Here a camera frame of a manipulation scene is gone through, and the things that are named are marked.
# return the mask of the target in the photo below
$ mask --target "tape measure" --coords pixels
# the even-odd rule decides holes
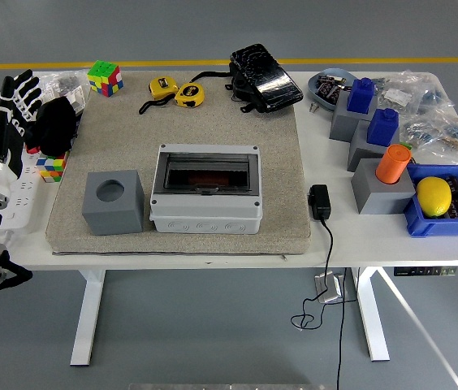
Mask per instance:
[[[204,88],[197,83],[187,83],[180,87],[175,101],[181,107],[196,107],[204,101]]]
[[[161,100],[172,93],[179,92],[179,87],[175,79],[168,76],[157,77],[151,80],[148,88],[155,100]]]
[[[198,83],[186,83],[180,88],[176,81],[168,76],[157,77],[150,81],[149,92],[153,99],[146,102],[139,109],[139,114],[144,114],[151,106],[164,106],[171,99],[175,98],[175,103],[180,107],[197,107],[204,101],[204,87]]]

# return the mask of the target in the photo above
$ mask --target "white table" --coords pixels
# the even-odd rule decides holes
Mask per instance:
[[[328,226],[335,245],[330,267],[351,267],[357,282],[359,304],[372,360],[389,360],[382,324],[378,315],[370,277],[382,267],[458,266],[458,237],[411,238],[403,214],[359,215],[352,192],[352,173],[346,170],[346,142],[328,138],[331,113],[309,112],[311,100],[307,83],[316,72],[291,72],[303,89],[305,99],[295,104],[306,191],[312,184],[327,184],[331,200]],[[382,73],[355,72],[357,77],[379,77]],[[443,163],[432,158],[420,163]],[[45,239],[45,228],[58,191],[57,184],[42,184],[34,206],[37,221],[32,232],[13,235],[7,247],[11,260],[32,271],[79,270],[87,280],[71,365],[87,366],[93,345],[97,313],[106,270],[212,269],[212,268],[295,268],[324,267],[328,235],[312,222],[312,242],[302,255],[191,256],[120,255],[54,256]]]

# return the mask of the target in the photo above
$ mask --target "gray plastic cube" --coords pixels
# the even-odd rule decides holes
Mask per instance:
[[[359,214],[402,214],[415,194],[408,170],[404,170],[395,184],[384,184],[375,175],[380,162],[380,158],[367,158],[357,166],[352,177],[357,210]]]
[[[349,95],[349,91],[341,91],[339,93],[330,127],[331,140],[350,142],[359,121],[367,120],[369,122],[374,117],[375,110],[377,109],[376,96],[369,104],[368,114],[360,114],[346,109]]]
[[[140,233],[144,203],[137,171],[89,172],[81,214],[95,236]]]
[[[349,172],[355,172],[357,165],[362,158],[382,158],[386,152],[386,146],[369,144],[366,140],[370,122],[360,120],[357,124],[356,131],[350,141],[350,150],[348,151]]]

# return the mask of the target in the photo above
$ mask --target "yellow lemon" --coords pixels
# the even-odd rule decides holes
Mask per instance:
[[[451,205],[451,189],[446,180],[429,176],[418,182],[417,198],[426,217],[438,217]]]

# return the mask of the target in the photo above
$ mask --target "yellow floor line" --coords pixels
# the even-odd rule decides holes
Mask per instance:
[[[398,57],[398,58],[278,58],[282,65],[324,64],[388,64],[388,63],[458,63],[458,57]],[[204,67],[227,65],[229,59],[111,61],[120,67]],[[61,69],[86,68],[93,62],[75,63],[0,63],[0,70],[7,69]]]

